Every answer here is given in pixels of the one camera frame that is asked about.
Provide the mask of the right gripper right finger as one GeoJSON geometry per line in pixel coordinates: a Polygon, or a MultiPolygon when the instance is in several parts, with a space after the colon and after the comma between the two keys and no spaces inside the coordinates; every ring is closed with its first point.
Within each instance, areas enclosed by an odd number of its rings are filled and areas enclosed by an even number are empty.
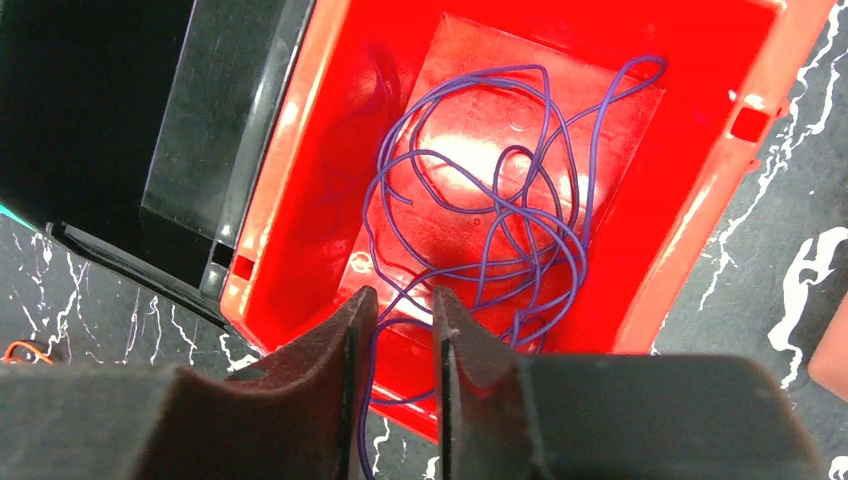
{"type": "Polygon", "coordinates": [[[521,354],[433,293],[446,479],[815,479],[775,380],[719,355],[521,354]]]}

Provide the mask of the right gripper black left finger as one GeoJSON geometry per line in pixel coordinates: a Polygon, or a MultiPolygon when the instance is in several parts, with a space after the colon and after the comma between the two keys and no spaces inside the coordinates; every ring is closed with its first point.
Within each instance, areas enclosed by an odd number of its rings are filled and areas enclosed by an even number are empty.
{"type": "Polygon", "coordinates": [[[1,369],[5,479],[351,479],[372,287],[224,380],[179,365],[1,369]]]}

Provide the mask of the red plastic bin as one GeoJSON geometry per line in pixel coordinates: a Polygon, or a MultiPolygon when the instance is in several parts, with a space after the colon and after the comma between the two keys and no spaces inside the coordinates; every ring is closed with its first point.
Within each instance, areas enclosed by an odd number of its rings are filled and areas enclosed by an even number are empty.
{"type": "Polygon", "coordinates": [[[641,353],[831,1],[318,1],[220,310],[266,353],[364,285],[374,409],[437,436],[432,290],[523,351],[641,353]]]}

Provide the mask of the black plastic bin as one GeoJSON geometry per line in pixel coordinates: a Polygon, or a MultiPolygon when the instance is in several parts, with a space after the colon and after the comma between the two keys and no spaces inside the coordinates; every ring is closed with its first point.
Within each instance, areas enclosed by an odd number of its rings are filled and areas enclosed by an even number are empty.
{"type": "Polygon", "coordinates": [[[314,5],[5,1],[1,203],[216,326],[314,5]]]}

